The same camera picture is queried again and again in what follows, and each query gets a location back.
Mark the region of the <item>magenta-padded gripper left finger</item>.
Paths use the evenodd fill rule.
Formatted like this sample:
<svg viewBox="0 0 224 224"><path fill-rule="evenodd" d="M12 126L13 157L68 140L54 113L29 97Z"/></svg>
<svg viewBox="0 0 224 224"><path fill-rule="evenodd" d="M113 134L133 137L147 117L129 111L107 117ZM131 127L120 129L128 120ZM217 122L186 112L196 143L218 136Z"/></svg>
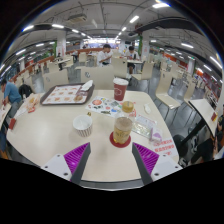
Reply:
<svg viewBox="0 0 224 224"><path fill-rule="evenodd" d="M79 184L90 153L90 144L85 143L64 155L56 154L42 166L42 169L70 182Z"/></svg>

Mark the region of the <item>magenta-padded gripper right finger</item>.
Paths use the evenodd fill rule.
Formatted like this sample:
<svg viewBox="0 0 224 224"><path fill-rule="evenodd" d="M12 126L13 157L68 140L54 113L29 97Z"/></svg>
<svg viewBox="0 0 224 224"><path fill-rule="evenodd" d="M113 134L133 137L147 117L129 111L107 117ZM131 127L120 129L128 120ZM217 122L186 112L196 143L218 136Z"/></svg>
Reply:
<svg viewBox="0 0 224 224"><path fill-rule="evenodd" d="M170 156L166 154L159 155L137 143L132 144L132 154L144 185L182 169Z"/></svg>

